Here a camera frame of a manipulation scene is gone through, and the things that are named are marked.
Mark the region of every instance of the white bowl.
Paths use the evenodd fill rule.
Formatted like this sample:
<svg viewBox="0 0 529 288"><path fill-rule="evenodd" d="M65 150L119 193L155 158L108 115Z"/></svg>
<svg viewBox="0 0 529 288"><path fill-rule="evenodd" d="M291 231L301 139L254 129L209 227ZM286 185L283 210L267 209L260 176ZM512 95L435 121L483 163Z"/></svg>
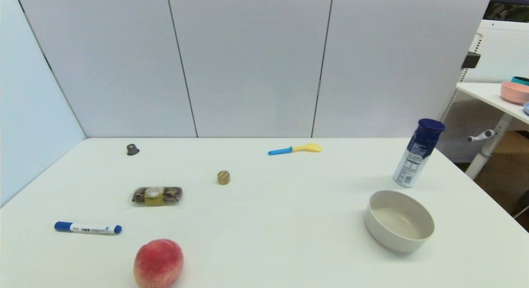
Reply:
<svg viewBox="0 0 529 288"><path fill-rule="evenodd" d="M365 224L380 243L399 252L416 250L434 231L433 219L421 203L389 190L371 196Z"/></svg>

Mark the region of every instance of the spoon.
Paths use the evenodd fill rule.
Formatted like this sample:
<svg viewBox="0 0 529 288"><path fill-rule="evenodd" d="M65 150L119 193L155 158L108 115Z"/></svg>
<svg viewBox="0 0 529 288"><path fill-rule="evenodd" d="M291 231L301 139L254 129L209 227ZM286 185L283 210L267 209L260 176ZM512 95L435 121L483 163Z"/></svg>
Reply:
<svg viewBox="0 0 529 288"><path fill-rule="evenodd" d="M323 150L322 147L320 147L318 144L308 143L306 145L300 145L299 147L289 147L286 149L272 150L272 151L269 151L268 154L269 155L288 154L294 151L320 152L322 150Z"/></svg>

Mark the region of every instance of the blue spoon handle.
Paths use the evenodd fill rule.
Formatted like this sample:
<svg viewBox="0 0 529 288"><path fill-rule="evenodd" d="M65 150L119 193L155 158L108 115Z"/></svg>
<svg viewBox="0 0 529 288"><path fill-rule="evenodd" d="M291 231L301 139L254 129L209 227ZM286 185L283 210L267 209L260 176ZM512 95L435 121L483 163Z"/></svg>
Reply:
<svg viewBox="0 0 529 288"><path fill-rule="evenodd" d="M271 155L288 154L289 152L292 152L292 147L289 147L286 149L280 149L280 150L271 150L268 152L268 154L271 156Z"/></svg>

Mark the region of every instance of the wooden floor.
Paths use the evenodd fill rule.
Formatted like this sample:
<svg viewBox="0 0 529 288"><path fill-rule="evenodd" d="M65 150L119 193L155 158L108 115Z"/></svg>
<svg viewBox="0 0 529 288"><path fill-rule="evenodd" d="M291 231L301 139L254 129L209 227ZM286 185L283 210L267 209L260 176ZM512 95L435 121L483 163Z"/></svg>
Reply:
<svg viewBox="0 0 529 288"><path fill-rule="evenodd" d="M463 171L468 163L456 163ZM507 212L518 208L518 199L529 190L529 139L507 132L475 182ZM516 219L529 231L529 213Z"/></svg>

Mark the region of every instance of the spray can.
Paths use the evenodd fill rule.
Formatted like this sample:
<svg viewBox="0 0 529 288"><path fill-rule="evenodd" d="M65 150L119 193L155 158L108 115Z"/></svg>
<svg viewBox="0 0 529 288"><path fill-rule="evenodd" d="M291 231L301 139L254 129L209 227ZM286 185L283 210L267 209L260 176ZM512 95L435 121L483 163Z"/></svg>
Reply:
<svg viewBox="0 0 529 288"><path fill-rule="evenodd" d="M444 124L431 119L419 120L419 126L413 133L408 147L400 160L393 180L406 188L411 188L427 164L441 132L446 130Z"/></svg>

